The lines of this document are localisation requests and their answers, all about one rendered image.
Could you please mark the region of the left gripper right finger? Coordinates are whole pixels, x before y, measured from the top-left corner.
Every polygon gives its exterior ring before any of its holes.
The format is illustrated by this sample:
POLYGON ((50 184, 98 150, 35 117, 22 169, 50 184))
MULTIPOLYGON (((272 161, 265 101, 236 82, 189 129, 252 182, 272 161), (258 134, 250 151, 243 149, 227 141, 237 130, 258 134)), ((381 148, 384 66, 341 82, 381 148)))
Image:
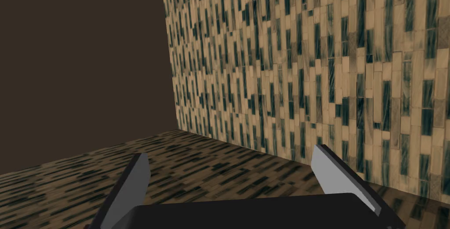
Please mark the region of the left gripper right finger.
POLYGON ((311 168, 325 194, 355 195, 381 223, 396 223, 397 214, 359 175, 328 146, 314 146, 311 168))

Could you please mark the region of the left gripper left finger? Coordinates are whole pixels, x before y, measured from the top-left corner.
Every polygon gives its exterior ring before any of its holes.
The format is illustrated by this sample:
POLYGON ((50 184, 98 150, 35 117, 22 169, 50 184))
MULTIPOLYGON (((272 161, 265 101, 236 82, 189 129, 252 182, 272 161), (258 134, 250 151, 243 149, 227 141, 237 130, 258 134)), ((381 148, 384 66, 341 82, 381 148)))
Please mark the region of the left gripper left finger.
POLYGON ((129 229, 132 209, 143 205, 151 177, 146 153, 136 153, 95 214, 89 229, 129 229))

